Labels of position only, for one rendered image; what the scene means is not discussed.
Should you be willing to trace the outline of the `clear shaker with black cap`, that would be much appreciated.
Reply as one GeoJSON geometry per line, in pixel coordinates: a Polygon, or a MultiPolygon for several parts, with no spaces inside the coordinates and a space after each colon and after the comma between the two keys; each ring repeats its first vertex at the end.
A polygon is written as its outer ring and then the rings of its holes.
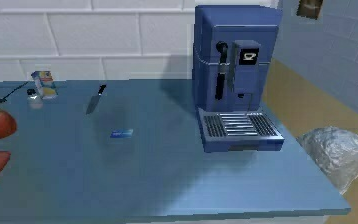
{"type": "Polygon", "coordinates": [[[43,101],[40,95],[37,94],[35,89],[27,90],[28,103],[29,106],[33,109],[40,109],[43,107],[43,101]]]}

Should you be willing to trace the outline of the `colourful small carton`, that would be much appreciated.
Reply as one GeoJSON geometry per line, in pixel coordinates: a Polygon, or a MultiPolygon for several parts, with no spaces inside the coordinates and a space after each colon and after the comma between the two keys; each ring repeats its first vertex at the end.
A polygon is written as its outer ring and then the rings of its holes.
{"type": "Polygon", "coordinates": [[[58,96],[56,86],[50,71],[34,71],[31,74],[35,86],[43,99],[53,99],[58,96]]]}

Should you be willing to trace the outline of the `black long handled ladle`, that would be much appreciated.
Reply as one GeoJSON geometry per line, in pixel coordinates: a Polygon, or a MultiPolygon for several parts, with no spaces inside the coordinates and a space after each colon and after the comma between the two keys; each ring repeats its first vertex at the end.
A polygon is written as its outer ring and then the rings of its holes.
{"type": "Polygon", "coordinates": [[[10,93],[8,93],[6,96],[0,98],[0,104],[7,101],[7,98],[14,93],[15,91],[19,90],[20,88],[24,87],[26,84],[28,84],[29,81],[24,82],[23,84],[19,85],[18,87],[14,88],[10,93]]]}

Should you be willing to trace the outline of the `blue card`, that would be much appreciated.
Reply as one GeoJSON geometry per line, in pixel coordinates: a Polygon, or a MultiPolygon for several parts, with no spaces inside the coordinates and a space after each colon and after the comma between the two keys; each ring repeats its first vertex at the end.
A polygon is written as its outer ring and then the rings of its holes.
{"type": "Polygon", "coordinates": [[[133,135],[132,129],[114,130],[111,132],[111,138],[131,138],[133,135]]]}

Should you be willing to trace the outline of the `blue coffee machine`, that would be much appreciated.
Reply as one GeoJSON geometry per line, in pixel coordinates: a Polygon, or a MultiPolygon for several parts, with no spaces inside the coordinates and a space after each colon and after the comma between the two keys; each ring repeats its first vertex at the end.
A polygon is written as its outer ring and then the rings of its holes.
{"type": "Polygon", "coordinates": [[[260,109],[282,11],[195,7],[192,92],[204,151],[279,151],[284,138],[260,109]]]}

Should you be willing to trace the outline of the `grey bin bag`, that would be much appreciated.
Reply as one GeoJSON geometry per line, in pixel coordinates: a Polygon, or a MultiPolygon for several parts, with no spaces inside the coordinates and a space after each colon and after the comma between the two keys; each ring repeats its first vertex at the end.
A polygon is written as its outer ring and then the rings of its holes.
{"type": "Polygon", "coordinates": [[[297,142],[341,193],[358,177],[358,135],[335,126],[310,130],[297,142]]]}

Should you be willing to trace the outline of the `blue table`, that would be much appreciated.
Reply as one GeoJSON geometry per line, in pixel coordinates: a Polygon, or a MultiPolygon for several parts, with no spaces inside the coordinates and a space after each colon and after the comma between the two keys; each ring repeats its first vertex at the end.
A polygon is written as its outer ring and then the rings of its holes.
{"type": "MultiPolygon", "coordinates": [[[[0,82],[0,98],[17,82],[0,82]]],[[[279,152],[207,153],[187,80],[67,81],[33,109],[26,87],[0,104],[0,224],[125,224],[321,216],[346,200],[292,136],[279,152]],[[91,114],[92,96],[106,88],[91,114]],[[132,129],[131,138],[111,138],[132,129]]]]}

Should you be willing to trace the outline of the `black handled kitchen knife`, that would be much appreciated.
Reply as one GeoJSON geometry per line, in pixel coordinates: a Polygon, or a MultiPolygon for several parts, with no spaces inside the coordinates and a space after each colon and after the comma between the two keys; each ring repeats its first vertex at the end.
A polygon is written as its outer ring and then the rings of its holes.
{"type": "Polygon", "coordinates": [[[105,88],[106,88],[106,84],[101,85],[99,90],[98,90],[98,93],[91,97],[90,102],[89,102],[89,104],[87,106],[87,109],[86,109],[87,114],[91,114],[95,110],[95,108],[98,105],[98,102],[99,102],[99,100],[100,100],[105,88]]]}

